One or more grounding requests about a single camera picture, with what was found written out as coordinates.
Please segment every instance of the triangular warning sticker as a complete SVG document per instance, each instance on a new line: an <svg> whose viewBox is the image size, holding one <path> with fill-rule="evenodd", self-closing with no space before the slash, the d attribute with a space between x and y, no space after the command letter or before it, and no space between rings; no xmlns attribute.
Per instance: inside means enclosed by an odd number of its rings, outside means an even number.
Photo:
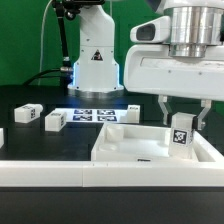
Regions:
<svg viewBox="0 0 224 224"><path fill-rule="evenodd" d="M92 60L93 61L103 61L103 58L102 58L99 50L97 50L96 53L93 55Z"/></svg>

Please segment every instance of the block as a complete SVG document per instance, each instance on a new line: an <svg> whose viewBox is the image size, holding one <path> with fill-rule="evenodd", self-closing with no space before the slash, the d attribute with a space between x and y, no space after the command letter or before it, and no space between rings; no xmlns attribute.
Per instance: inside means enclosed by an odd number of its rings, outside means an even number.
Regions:
<svg viewBox="0 0 224 224"><path fill-rule="evenodd" d="M140 120L140 106L139 105L128 105L127 123L138 124Z"/></svg>
<svg viewBox="0 0 224 224"><path fill-rule="evenodd" d="M3 128L0 128L0 148L4 145L4 132Z"/></svg>
<svg viewBox="0 0 224 224"><path fill-rule="evenodd" d="M43 106L40 104L26 104L14 110L15 122L29 123L40 117Z"/></svg>
<svg viewBox="0 0 224 224"><path fill-rule="evenodd" d="M64 111L52 111L45 117L45 131L59 132L66 125L66 117Z"/></svg>
<svg viewBox="0 0 224 224"><path fill-rule="evenodd" d="M172 117L171 135L169 143L169 155L181 159L192 159L193 138L192 129L195 115L177 113Z"/></svg>

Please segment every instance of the black table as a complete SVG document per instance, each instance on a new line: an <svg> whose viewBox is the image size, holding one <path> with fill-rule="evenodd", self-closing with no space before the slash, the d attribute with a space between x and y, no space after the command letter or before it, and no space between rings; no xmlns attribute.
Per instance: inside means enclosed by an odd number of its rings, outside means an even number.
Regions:
<svg viewBox="0 0 224 224"><path fill-rule="evenodd" d="M14 109L42 104L40 119L14 122ZM44 131L55 108L127 109L141 105L141 124L163 126L157 97L125 93L110 100L68 96L59 87L0 87L0 127L5 131L1 160L89 161L102 124L71 123L59 133ZM200 113L200 102L173 99L174 112ZM211 111L201 134L224 153L224 118ZM0 188L0 223L213 223L224 220L224 188Z"/></svg>

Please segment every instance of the metal cylinder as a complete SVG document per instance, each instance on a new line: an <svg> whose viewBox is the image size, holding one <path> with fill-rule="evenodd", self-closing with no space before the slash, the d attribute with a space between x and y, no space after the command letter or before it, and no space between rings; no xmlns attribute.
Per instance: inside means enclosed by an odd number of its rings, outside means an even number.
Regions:
<svg viewBox="0 0 224 224"><path fill-rule="evenodd" d="M170 56L204 57L208 45L220 44L222 9L180 7L166 9L171 18Z"/></svg>

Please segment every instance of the blue light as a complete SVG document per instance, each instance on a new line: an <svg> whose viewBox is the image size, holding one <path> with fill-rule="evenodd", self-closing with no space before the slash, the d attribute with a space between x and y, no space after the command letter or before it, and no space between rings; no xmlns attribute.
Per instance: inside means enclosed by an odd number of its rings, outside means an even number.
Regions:
<svg viewBox="0 0 224 224"><path fill-rule="evenodd" d="M75 78L76 78L76 63L73 65L73 82L72 85L75 86Z"/></svg>
<svg viewBox="0 0 224 224"><path fill-rule="evenodd" d="M120 65L117 64L117 86L120 85Z"/></svg>

